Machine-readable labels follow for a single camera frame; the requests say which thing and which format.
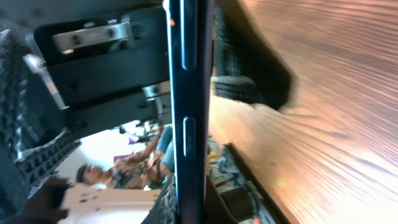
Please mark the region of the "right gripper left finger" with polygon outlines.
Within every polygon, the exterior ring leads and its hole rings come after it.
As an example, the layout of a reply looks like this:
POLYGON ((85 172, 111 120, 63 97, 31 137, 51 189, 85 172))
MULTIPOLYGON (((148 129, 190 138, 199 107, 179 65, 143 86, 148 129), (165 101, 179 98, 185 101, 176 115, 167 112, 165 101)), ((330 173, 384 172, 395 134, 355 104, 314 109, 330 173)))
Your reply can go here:
POLYGON ((55 176, 70 147, 36 148, 14 160, 1 147, 1 223, 57 223, 67 217, 62 201, 69 184, 55 176))

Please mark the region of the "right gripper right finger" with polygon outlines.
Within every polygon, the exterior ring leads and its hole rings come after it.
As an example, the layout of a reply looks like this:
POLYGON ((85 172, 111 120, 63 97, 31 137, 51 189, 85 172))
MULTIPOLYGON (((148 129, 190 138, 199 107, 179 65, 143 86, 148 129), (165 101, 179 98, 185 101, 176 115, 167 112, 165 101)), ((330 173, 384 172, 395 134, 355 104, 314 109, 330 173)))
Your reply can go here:
POLYGON ((204 211, 198 219, 189 218, 184 222, 177 209, 175 174, 169 174, 155 204, 149 211, 149 224, 176 223, 237 224, 238 221, 232 216, 215 184, 207 176, 204 211))

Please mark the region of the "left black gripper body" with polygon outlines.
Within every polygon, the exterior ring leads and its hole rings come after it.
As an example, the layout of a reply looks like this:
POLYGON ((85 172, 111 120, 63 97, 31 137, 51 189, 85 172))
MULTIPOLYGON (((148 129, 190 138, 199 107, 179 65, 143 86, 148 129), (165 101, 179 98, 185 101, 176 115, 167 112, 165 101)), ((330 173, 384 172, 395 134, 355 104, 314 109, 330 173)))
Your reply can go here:
POLYGON ((169 79, 161 6, 40 26, 32 37, 80 137, 159 117, 169 79))

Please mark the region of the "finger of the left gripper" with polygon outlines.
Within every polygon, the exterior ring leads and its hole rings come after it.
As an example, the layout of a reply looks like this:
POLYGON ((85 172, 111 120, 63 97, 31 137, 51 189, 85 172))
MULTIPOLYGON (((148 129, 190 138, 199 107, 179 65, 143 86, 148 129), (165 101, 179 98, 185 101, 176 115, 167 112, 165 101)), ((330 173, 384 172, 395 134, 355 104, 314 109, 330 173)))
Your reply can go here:
POLYGON ((13 31, 1 31, 1 150, 22 183, 38 187, 81 142, 65 128, 43 80, 25 62, 28 53, 13 31))
POLYGON ((214 94, 279 111, 294 74, 256 30, 239 1, 215 2, 214 94))

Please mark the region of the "Samsung Galaxy smartphone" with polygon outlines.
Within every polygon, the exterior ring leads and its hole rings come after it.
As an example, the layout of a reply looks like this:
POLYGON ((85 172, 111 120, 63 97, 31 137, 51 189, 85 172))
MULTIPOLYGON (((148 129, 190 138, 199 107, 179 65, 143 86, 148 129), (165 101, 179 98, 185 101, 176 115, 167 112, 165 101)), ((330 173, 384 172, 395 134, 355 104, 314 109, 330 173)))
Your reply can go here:
POLYGON ((205 206, 214 0, 166 0, 178 214, 198 219, 205 206))

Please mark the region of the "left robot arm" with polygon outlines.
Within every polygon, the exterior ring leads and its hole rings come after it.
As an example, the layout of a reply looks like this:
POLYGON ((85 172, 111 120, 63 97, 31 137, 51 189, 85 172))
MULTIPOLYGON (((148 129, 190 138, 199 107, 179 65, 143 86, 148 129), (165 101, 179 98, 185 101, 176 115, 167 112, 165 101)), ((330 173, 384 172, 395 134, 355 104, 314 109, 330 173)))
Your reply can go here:
POLYGON ((1 189, 40 187, 83 137, 159 121, 165 96, 177 180, 201 181, 210 86, 280 110, 292 80, 238 1, 2 1, 1 189))

